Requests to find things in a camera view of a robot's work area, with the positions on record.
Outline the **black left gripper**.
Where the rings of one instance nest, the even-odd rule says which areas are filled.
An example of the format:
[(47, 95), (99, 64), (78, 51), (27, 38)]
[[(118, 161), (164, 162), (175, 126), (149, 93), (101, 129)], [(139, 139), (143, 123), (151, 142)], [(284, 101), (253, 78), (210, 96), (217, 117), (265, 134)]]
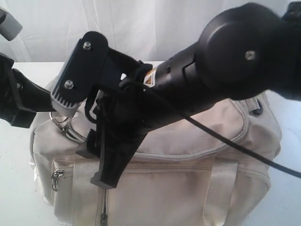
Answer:
[(28, 129), (36, 114), (52, 112), (50, 92), (13, 68), (14, 60), (0, 54), (0, 118)]

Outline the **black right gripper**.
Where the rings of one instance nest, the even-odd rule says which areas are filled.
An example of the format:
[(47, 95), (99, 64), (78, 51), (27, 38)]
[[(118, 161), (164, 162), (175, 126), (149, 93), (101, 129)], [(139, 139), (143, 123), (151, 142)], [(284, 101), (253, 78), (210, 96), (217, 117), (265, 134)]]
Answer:
[(76, 149), (84, 158), (100, 158), (99, 170), (90, 182), (104, 189), (117, 187), (119, 179), (139, 145), (145, 138), (139, 130), (143, 124), (138, 107), (138, 94), (142, 91), (134, 82), (142, 82), (153, 66), (139, 63), (129, 75), (122, 74), (119, 87), (121, 93), (113, 96), (101, 90), (87, 98), (85, 111), (92, 108), (96, 114), (96, 129), (91, 129), (86, 140)]

